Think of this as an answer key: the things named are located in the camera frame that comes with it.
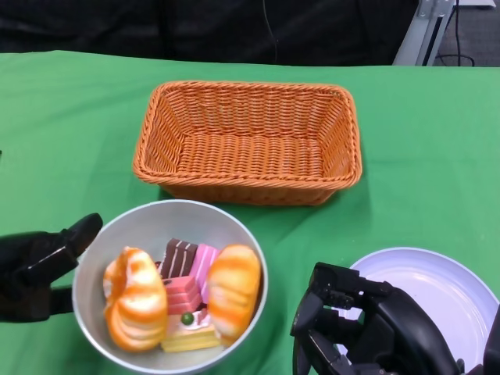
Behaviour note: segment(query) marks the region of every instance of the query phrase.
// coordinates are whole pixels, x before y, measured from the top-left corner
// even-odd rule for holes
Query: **toy food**
[[[161,343],[165,352],[185,352],[220,345],[216,329],[210,323],[210,316],[206,309],[193,312],[191,324],[183,323],[183,315],[169,316],[169,329]]]
[[[230,346],[250,324],[260,273],[244,245],[219,251],[173,238],[161,262],[126,247],[103,280],[111,338],[131,352]]]
[[[197,248],[197,245],[172,238],[158,267],[162,279],[189,275]]]
[[[232,345],[247,329],[259,293],[261,266],[245,245],[230,245],[209,270],[208,310],[224,346]]]
[[[193,313],[202,303],[202,296],[193,276],[165,279],[163,283],[166,289],[169,315]]]
[[[166,290],[155,263],[139,248],[126,247],[105,270],[105,319],[123,350],[154,348],[167,328]]]
[[[204,303],[208,303],[209,301],[209,289],[206,286],[206,277],[209,274],[210,266],[216,260],[219,253],[220,251],[212,246],[200,244],[196,251],[193,267],[189,273],[189,276],[193,276],[196,279],[196,284]]]

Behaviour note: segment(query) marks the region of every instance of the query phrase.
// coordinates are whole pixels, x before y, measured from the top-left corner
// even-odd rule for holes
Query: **gray floor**
[[[459,39],[462,54],[469,55],[476,61],[476,66],[500,66],[500,0],[495,0],[496,8],[460,7]],[[456,54],[455,16],[448,25],[439,48],[444,54]],[[456,57],[443,58],[448,66],[457,66]],[[443,62],[436,59],[435,66]],[[462,65],[470,61],[462,59]]]

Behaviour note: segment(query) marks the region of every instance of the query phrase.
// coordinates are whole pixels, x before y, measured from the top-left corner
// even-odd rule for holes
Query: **metal bowl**
[[[102,290],[104,270],[123,247],[142,248],[154,260],[161,260],[166,243],[179,238],[205,243],[216,248],[243,244],[252,248],[262,264],[261,291],[253,319],[245,333],[229,348],[210,348],[182,353],[129,353],[111,340],[104,319],[105,298]],[[262,250],[250,231],[221,209],[204,203],[167,200],[139,206],[118,216],[102,228],[80,259],[73,281],[73,307],[78,324],[87,339],[113,362],[140,373],[188,375],[215,366],[232,353],[250,334],[264,309],[268,273]]]

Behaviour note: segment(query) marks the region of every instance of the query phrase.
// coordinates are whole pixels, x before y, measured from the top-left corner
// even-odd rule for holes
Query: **orange wicker basket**
[[[325,84],[163,84],[133,169],[176,198],[319,205],[361,176],[354,101]]]

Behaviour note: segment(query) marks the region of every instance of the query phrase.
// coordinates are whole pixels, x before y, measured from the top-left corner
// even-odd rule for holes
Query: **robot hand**
[[[0,237],[0,321],[27,323],[73,311],[71,287],[50,284],[73,270],[102,228],[97,213],[59,233]]]
[[[347,320],[336,309],[358,308],[362,321]],[[356,270],[317,263],[291,328],[295,337],[294,375],[460,375],[432,319],[404,291],[359,276]],[[344,345],[341,355],[336,345]],[[497,313],[484,365],[469,375],[500,373],[500,313]]]

